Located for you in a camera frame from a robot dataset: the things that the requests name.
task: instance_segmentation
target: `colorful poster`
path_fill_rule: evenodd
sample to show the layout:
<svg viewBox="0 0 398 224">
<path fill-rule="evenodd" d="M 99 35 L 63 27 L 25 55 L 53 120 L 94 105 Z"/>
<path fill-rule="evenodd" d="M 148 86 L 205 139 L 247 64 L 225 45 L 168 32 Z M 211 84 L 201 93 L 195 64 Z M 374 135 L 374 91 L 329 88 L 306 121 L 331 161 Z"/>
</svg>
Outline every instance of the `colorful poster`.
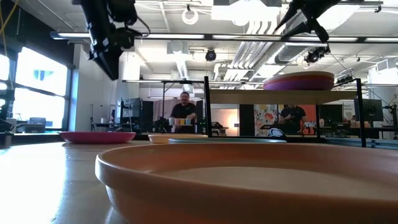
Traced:
<svg viewBox="0 0 398 224">
<path fill-rule="evenodd" d="M 256 137 L 268 136 L 266 125 L 278 120 L 277 105 L 254 105 L 254 134 Z"/>
</svg>

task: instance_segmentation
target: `person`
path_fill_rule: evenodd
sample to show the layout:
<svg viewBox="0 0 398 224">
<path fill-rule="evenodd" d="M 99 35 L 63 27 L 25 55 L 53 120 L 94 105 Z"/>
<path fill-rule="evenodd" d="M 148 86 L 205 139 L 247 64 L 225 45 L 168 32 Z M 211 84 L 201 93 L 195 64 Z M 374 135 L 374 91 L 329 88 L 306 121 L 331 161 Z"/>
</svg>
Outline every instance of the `person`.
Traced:
<svg viewBox="0 0 398 224">
<path fill-rule="evenodd" d="M 171 118 L 191 119 L 191 124 L 195 122 L 197 117 L 195 112 L 197 107 L 189 102 L 189 93 L 182 92 L 180 95 L 181 103 L 174 106 Z M 175 126 L 175 133 L 194 133 L 194 125 L 191 126 Z"/>
<path fill-rule="evenodd" d="M 307 121 L 307 117 L 303 108 L 297 105 L 287 105 L 281 112 L 280 112 L 280 119 L 279 123 L 283 124 L 281 129 L 285 134 L 301 134 L 302 126 L 300 122 Z"/>
</svg>

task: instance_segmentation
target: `glass panel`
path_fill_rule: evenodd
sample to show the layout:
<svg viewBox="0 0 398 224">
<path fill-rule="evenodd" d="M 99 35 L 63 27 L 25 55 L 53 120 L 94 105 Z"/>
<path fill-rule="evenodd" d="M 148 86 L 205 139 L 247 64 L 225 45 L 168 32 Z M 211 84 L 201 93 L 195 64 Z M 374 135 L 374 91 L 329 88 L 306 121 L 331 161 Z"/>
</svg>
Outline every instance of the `glass panel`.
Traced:
<svg viewBox="0 0 398 224">
<path fill-rule="evenodd" d="M 16 88 L 12 108 L 13 118 L 29 121 L 45 118 L 46 128 L 62 128 L 65 100 L 60 96 L 48 96 L 34 91 Z"/>
<path fill-rule="evenodd" d="M 67 73 L 66 66 L 26 47 L 18 54 L 16 82 L 21 85 L 64 96 Z"/>
<path fill-rule="evenodd" d="M 4 55 L 0 55 L 0 79 L 8 80 L 9 72 L 10 60 Z"/>
</svg>

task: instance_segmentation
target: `black t-shirt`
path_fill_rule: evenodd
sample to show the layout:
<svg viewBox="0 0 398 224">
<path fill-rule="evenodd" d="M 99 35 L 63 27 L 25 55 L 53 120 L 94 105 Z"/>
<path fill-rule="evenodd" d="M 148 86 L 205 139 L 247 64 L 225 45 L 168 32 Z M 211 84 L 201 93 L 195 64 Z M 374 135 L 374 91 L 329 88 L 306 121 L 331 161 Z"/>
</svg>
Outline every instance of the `black t-shirt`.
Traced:
<svg viewBox="0 0 398 224">
<path fill-rule="evenodd" d="M 286 118 L 288 115 L 294 116 L 290 120 L 285 120 L 281 125 L 281 130 L 287 134 L 297 134 L 300 131 L 300 121 L 305 116 L 303 108 L 296 106 L 295 108 L 286 107 L 280 112 L 280 116 Z"/>
<path fill-rule="evenodd" d="M 173 118 L 187 118 L 188 115 L 195 113 L 197 107 L 192 104 L 188 103 L 187 105 L 183 106 L 181 103 L 174 106 L 172 111 Z M 176 133 L 194 133 L 195 128 L 193 126 L 182 126 L 175 130 Z"/>
</svg>

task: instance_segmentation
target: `cup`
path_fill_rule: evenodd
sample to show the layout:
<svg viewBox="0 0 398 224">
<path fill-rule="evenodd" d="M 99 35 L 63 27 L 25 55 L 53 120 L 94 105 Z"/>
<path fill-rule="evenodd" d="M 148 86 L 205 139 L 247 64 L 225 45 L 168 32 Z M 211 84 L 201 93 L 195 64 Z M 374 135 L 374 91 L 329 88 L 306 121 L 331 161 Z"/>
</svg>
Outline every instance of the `cup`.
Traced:
<svg viewBox="0 0 398 224">
<path fill-rule="evenodd" d="M 174 125 L 174 118 L 169 118 L 169 125 Z"/>
</svg>

